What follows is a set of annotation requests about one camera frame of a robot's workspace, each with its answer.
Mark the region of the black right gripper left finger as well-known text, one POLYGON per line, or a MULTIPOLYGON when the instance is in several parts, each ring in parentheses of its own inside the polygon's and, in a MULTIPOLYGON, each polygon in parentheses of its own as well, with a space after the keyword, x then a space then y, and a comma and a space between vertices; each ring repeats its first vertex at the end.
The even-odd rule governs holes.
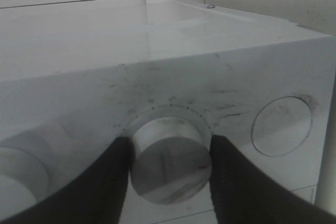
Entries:
POLYGON ((117 137, 83 173, 3 223, 119 223, 128 187, 131 141, 117 137))

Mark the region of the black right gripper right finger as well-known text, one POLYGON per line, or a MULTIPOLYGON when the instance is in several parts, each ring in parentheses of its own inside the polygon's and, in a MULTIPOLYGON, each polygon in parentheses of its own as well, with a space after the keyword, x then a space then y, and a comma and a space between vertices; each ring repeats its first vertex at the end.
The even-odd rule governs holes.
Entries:
POLYGON ((335 223, 334 215, 277 184, 225 136, 212 136, 209 153, 218 223, 335 223))

